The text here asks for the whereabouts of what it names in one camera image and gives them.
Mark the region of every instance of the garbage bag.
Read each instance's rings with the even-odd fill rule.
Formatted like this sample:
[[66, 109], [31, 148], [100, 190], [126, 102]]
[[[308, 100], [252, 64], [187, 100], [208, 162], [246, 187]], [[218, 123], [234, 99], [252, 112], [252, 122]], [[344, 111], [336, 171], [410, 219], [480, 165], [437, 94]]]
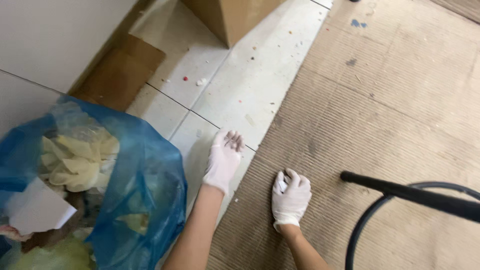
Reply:
[[0, 207], [37, 177], [42, 137], [78, 126], [85, 115], [120, 143], [100, 213], [86, 239], [97, 268], [154, 269], [183, 229], [187, 182], [179, 150], [142, 119], [61, 97], [51, 113], [13, 128], [0, 141]]

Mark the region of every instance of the white latex glove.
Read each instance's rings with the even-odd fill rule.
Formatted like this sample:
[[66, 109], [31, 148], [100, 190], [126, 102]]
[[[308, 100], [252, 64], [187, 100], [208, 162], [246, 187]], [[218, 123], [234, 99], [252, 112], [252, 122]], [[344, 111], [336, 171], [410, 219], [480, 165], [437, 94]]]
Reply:
[[293, 224], [300, 227], [299, 221], [307, 210], [312, 197], [310, 181], [303, 175], [298, 175], [292, 169], [286, 169], [278, 175], [272, 191], [272, 213], [275, 218], [273, 227], [277, 230], [279, 224]]
[[228, 195], [228, 184], [240, 164], [244, 148], [243, 137], [238, 131], [220, 129], [210, 148], [204, 183], [215, 186]]

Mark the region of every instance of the blue stain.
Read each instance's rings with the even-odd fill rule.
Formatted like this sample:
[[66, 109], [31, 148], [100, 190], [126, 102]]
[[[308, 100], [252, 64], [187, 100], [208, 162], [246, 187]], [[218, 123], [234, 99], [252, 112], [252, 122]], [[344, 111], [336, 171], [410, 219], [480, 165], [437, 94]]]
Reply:
[[353, 19], [351, 26], [360, 27], [360, 24], [359, 24], [359, 22], [358, 22], [357, 20]]

